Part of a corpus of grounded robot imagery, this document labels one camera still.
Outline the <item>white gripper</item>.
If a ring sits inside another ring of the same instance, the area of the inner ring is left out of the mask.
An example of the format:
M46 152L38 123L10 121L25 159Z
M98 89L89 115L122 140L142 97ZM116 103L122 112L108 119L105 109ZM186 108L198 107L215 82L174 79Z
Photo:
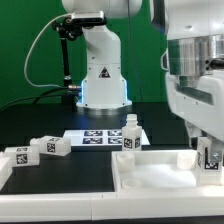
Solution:
M171 112L186 121L189 146L196 149L198 138L204 131L209 134L208 161L221 162L224 151L224 72L215 70L212 75L202 76L196 88L186 90L178 90L176 77L166 72L165 85Z

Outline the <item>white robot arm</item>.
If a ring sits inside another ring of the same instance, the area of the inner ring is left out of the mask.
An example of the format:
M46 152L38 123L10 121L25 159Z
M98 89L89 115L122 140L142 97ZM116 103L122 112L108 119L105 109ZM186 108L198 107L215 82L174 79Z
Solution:
M139 12L142 0L62 0L87 44L81 104L119 108L127 101L119 37L109 18ZM224 154L224 0L149 0L150 22L167 36L166 91L171 111L185 120L190 137L207 134L202 153L218 163Z

